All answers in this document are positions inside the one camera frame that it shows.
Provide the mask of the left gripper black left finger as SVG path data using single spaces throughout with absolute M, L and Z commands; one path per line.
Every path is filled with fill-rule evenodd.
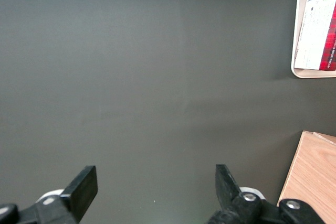
M 97 192 L 96 167 L 86 166 L 66 188 L 43 194 L 24 210 L 1 204 L 1 223 L 80 223 Z

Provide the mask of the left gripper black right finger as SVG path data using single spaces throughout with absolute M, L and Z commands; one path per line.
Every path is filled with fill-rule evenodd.
M 283 199 L 276 206 L 260 191 L 239 187 L 226 165 L 216 165 L 215 186 L 221 209 L 209 223 L 324 223 L 304 201 Z

